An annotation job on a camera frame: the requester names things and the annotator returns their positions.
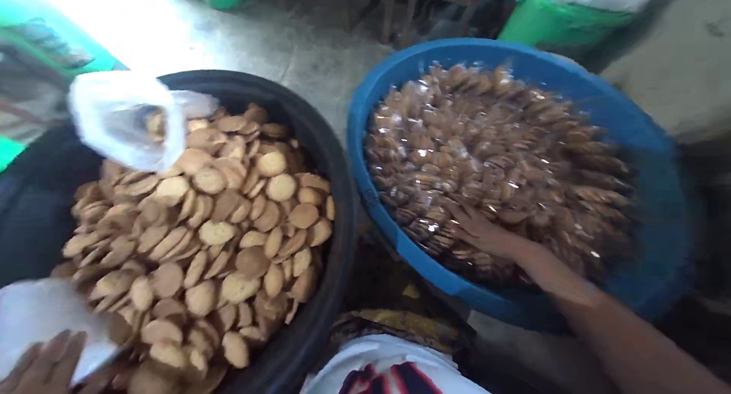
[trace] chair leg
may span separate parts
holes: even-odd
[[[402,48],[411,46],[411,24],[414,20],[414,14],[416,13],[416,0],[409,0],[407,6],[407,24],[404,25],[404,34],[402,36],[403,41],[401,42]]]
[[[469,2],[467,7],[464,9],[464,13],[462,13],[462,18],[459,20],[459,32],[462,37],[467,36],[467,31],[469,30],[469,21],[472,19],[472,16],[474,15],[474,11],[477,9],[477,0],[472,0]]]
[[[393,9],[396,0],[388,0],[386,3],[386,15],[383,19],[383,33],[381,34],[381,43],[388,44],[391,37],[391,22],[393,21]]]

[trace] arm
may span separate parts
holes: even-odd
[[[623,393],[731,393],[669,338],[541,245],[494,226],[477,212],[454,207],[452,213],[464,229],[458,233],[461,239],[514,260],[553,297],[572,330],[596,353]]]

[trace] finger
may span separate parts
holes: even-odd
[[[458,205],[446,203],[444,206],[452,213],[459,223],[468,223],[470,221],[470,217],[465,214],[464,210],[462,210],[462,208]]]
[[[64,353],[70,335],[71,331],[66,330],[53,337],[23,376],[21,383],[24,381],[45,381],[53,366]]]
[[[38,357],[42,346],[43,344],[41,343],[35,343],[31,345],[26,352],[23,353],[23,355],[21,355],[21,358],[15,363],[13,370],[7,374],[5,380],[0,382],[1,393],[5,394],[5,392],[12,392],[18,386],[18,383],[21,381],[21,376],[23,376],[25,371],[28,370],[28,367],[30,367],[33,361],[35,361]]]
[[[84,388],[78,394],[99,394],[108,386],[111,379],[111,373],[95,373],[86,380]]]
[[[455,198],[457,199],[457,203],[459,203],[459,204],[460,204],[460,205],[462,206],[462,208],[464,209],[464,211],[465,211],[465,212],[467,213],[467,215],[468,215],[468,216],[469,216],[469,217],[470,217],[471,219],[475,219],[475,218],[477,218],[477,217],[478,217],[477,211],[476,211],[476,210],[474,209],[474,207],[472,207],[472,206],[470,206],[469,204],[467,204],[467,203],[466,203],[466,202],[464,201],[464,198],[463,198],[463,197],[461,197],[461,196],[456,196]]]
[[[480,222],[475,221],[462,210],[461,207],[447,203],[446,204],[447,209],[452,212],[452,216],[454,216],[457,219],[457,222],[460,224],[460,227],[463,230],[468,231],[470,234],[474,236],[480,235]]]
[[[68,387],[70,385],[71,378],[74,376],[74,371],[79,363],[85,345],[86,333],[83,331],[71,337],[63,358],[61,358],[60,362],[53,369],[48,379],[52,387]]]

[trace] concrete floor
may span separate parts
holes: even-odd
[[[378,11],[345,31],[344,0],[300,0],[291,11],[246,0],[225,12],[199,0],[50,1],[132,70],[226,69],[277,81],[318,109],[343,142],[353,90],[393,52],[377,41]]]

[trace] plastic basin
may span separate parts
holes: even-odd
[[[629,153],[637,171],[633,183],[642,220],[632,233],[637,256],[613,268],[604,290],[649,320],[690,290],[690,214],[675,163],[676,148],[663,130],[606,81],[573,62],[527,46],[475,38],[428,42],[389,56],[355,90],[350,107],[347,144],[363,205],[397,252],[426,280],[473,309],[510,324],[533,330],[562,327],[562,317],[542,293],[481,287],[441,266],[401,231],[378,200],[362,152],[373,107],[390,87],[418,79],[434,61],[444,67],[478,63],[487,69],[508,62],[516,78],[581,102],[591,122],[606,127],[608,139]]]
[[[272,121],[291,126],[317,169],[330,178],[337,215],[323,250],[325,270],[313,298],[255,357],[230,371],[217,394],[289,393],[305,377],[338,314],[354,260],[357,194],[350,163],[320,114],[295,93],[244,73],[198,71],[160,77],[174,90],[196,90],[218,98],[231,112],[250,102]],[[50,129],[0,174],[0,287],[23,278],[46,277],[61,260],[61,247],[76,223],[69,210],[78,185],[99,178],[101,158],[83,146],[70,124]]]

